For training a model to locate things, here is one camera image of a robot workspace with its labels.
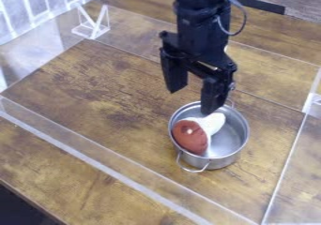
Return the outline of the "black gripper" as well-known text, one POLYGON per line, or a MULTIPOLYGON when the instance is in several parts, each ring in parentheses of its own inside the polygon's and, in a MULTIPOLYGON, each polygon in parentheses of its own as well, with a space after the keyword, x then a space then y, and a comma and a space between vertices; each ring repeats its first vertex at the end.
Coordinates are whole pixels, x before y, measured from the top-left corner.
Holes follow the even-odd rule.
POLYGON ((189 73, 204 80, 201 113, 211 114, 225 105, 233 89, 237 65, 225 48, 229 43, 232 4, 182 7, 174 4, 177 32, 162 31, 161 65, 172 93, 188 86, 189 73))

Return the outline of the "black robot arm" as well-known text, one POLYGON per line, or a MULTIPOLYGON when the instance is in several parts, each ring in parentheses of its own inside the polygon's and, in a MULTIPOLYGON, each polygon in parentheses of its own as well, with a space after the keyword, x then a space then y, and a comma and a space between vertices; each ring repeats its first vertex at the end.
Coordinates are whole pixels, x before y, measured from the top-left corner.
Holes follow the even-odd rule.
POLYGON ((201 113, 225 105, 233 89, 237 65, 225 52, 229 43, 232 2, 176 0, 177 31, 160 33, 161 65, 168 89, 174 93, 189 84, 189 75, 203 81, 201 113))

